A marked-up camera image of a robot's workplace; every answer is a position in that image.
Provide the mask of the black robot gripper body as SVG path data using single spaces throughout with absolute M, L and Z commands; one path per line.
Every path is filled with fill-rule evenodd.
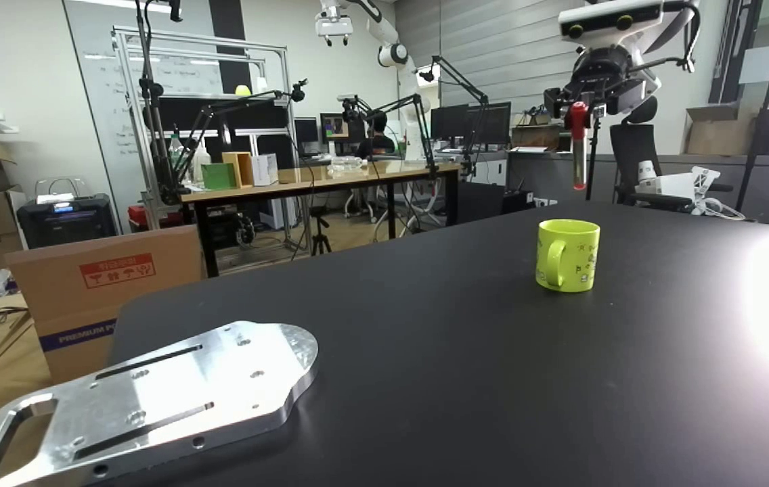
M 565 87 L 551 87 L 542 105 L 554 116 L 560 116 L 574 104 L 605 108 L 612 116 L 632 116 L 650 104 L 658 89 L 658 76 L 643 67 L 625 47 L 581 47 L 573 76 Z

